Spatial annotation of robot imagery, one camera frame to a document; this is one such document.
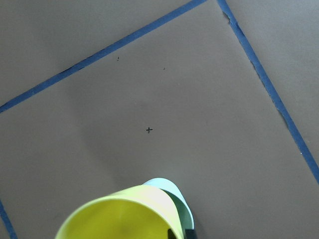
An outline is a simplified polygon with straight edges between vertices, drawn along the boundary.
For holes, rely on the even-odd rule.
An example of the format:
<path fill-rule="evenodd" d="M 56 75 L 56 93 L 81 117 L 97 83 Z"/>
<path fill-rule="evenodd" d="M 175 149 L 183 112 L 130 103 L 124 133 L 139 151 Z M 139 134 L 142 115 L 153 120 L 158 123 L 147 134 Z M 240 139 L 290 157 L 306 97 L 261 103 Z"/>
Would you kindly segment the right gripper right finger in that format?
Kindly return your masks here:
<path fill-rule="evenodd" d="M 185 229 L 184 234 L 185 239 L 197 239 L 197 234 L 195 229 Z"/>

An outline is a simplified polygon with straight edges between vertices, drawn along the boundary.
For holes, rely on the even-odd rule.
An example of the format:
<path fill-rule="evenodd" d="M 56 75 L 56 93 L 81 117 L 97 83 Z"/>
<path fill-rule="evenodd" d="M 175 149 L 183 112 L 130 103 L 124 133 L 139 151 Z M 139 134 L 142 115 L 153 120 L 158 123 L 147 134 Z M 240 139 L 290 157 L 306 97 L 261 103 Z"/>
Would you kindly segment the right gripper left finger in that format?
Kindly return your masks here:
<path fill-rule="evenodd" d="M 175 236 L 174 232 L 172 231 L 172 229 L 167 230 L 167 238 L 168 239 L 176 239 L 176 236 Z"/>

